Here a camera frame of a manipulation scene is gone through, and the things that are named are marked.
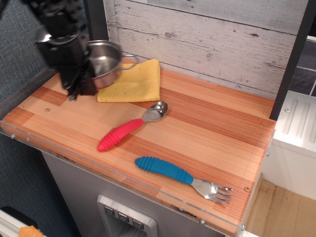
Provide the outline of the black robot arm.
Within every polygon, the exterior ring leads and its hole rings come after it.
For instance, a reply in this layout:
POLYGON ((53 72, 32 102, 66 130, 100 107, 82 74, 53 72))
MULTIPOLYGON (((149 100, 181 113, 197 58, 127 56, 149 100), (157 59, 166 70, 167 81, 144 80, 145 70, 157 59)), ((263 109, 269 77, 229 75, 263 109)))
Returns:
POLYGON ((0 98, 29 93, 56 70, 70 100, 95 95, 80 0, 0 3, 0 98))

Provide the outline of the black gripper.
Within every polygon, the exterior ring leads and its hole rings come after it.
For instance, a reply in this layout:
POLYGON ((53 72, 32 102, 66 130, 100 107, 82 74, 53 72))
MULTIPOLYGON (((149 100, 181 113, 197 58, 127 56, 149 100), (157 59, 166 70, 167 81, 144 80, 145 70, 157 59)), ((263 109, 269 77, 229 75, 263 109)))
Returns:
POLYGON ((56 38, 45 34, 36 40, 46 64, 60 73, 61 83, 68 91, 69 101, 78 96, 94 96, 94 69, 88 59, 87 35, 77 34, 70 37, 56 38))

